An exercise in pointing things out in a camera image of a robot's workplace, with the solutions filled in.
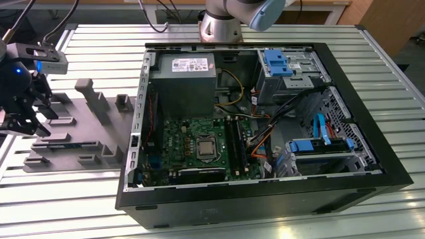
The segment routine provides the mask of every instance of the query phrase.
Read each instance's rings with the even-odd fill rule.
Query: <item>power cable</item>
[[[65,18],[61,20],[60,24],[56,26],[56,28],[44,36],[43,38],[43,43],[47,43],[49,38],[59,32],[59,30],[61,29],[61,27],[65,25],[65,23],[68,22],[72,14],[75,13],[77,6],[79,6],[80,0],[75,0],[73,2],[73,6],[65,16]]]

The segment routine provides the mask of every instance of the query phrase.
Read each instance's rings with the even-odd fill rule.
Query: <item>white cable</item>
[[[245,116],[248,118],[252,118],[252,119],[258,119],[260,117],[254,117],[254,116],[249,116],[249,115],[242,115],[242,114],[229,114],[228,112],[225,112],[220,107],[216,107],[217,109],[220,109],[224,113],[227,113],[228,115],[232,115],[232,116]]]

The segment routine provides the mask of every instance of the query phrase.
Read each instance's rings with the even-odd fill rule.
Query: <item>label sticker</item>
[[[250,97],[252,104],[256,106],[257,105],[257,97]]]
[[[173,72],[208,71],[207,58],[175,59]]]
[[[264,162],[264,168],[269,173],[272,173],[272,165],[268,162]]]
[[[290,69],[301,69],[300,64],[289,64]]]

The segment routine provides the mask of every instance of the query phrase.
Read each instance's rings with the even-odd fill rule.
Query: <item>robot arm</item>
[[[64,54],[52,45],[7,45],[0,39],[0,108],[4,110],[0,133],[49,135],[32,107],[37,107],[47,119],[57,119],[44,73],[65,74],[67,66]]]
[[[256,31],[268,30],[281,15],[285,2],[285,0],[208,0],[201,24],[203,41],[241,41],[240,22]]]

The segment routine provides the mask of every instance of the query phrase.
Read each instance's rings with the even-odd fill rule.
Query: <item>aluminum workbench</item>
[[[145,230],[115,210],[119,170],[33,173],[23,161],[33,136],[8,136],[0,150],[0,238],[322,239],[425,237],[425,100],[369,33],[353,26],[242,28],[245,42],[325,42],[412,175],[414,184],[337,214]],[[199,41],[196,25],[157,34],[147,25],[79,25],[57,48],[69,72],[49,76],[55,92],[72,98],[77,78],[92,78],[107,97],[137,92],[144,44]]]

